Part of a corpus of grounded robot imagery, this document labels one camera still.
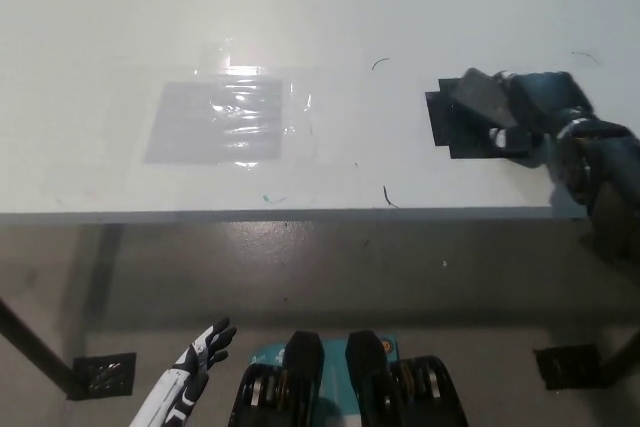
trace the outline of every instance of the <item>table surface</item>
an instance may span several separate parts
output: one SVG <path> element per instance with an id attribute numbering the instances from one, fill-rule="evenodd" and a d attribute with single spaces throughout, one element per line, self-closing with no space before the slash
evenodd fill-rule
<path id="1" fill-rule="evenodd" d="M 0 12 L 5 223 L 580 212 L 544 167 L 434 146 L 424 92 L 469 67 L 568 70 L 602 117 L 640 130 L 640 0 L 0 0 Z M 222 152 L 216 136 L 240 127 L 209 128 L 215 111 L 192 118 L 175 99 L 178 121 L 160 119 L 167 85 L 188 98 L 251 75 L 282 90 L 269 148 Z M 179 150 L 176 132 L 211 155 L 151 153 Z"/>

